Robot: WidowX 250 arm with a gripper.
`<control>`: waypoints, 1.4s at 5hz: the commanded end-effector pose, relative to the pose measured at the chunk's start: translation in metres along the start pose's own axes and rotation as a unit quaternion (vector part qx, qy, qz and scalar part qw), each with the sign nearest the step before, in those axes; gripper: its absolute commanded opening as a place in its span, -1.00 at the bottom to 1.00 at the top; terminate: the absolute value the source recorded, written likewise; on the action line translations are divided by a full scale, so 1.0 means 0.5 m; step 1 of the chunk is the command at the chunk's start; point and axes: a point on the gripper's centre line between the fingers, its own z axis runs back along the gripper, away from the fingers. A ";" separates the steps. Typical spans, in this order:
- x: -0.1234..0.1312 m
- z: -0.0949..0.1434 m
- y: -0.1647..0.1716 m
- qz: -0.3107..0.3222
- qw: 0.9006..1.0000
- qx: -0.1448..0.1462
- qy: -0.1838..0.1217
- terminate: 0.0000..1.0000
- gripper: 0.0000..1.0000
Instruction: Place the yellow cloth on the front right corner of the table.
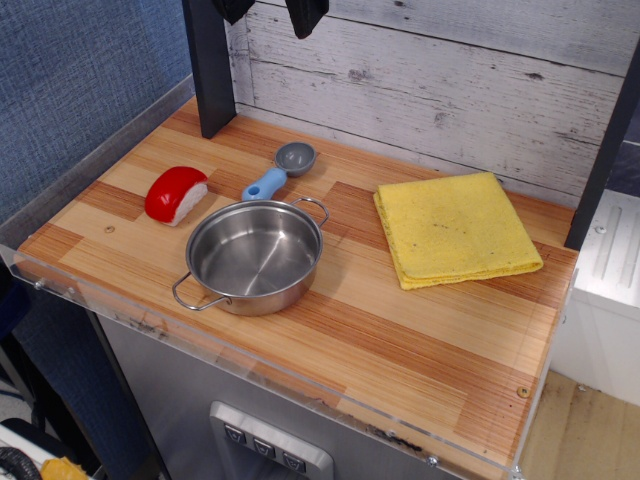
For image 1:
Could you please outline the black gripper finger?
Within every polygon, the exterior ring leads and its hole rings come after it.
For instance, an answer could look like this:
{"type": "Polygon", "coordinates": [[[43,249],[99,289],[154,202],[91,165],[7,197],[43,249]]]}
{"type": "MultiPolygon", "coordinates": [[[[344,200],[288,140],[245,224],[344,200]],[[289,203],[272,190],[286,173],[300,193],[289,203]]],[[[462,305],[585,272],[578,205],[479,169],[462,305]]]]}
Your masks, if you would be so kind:
{"type": "Polygon", "coordinates": [[[329,11],[328,0],[286,0],[294,33],[298,39],[307,38],[329,11]]]}
{"type": "Polygon", "coordinates": [[[213,0],[216,10],[230,24],[243,18],[254,5],[254,0],[213,0]]]}

